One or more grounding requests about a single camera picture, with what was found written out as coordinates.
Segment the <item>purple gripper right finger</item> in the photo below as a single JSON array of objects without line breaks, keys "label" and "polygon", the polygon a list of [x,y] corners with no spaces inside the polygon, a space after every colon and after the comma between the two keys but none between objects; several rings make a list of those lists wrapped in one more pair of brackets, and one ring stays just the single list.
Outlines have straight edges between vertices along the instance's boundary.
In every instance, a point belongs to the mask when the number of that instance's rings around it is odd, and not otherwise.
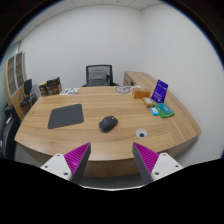
[{"label": "purple gripper right finger", "polygon": [[182,169],[182,166],[167,153],[133,143],[132,153],[144,184],[149,184]]}]

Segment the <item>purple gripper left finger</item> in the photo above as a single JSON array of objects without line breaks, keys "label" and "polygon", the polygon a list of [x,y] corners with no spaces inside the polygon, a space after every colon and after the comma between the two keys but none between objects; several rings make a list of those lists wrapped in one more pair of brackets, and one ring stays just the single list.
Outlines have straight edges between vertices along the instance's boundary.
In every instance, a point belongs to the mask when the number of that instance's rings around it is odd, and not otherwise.
[{"label": "purple gripper left finger", "polygon": [[41,168],[58,177],[73,183],[79,183],[91,154],[91,143],[88,142],[65,155],[57,153]]}]

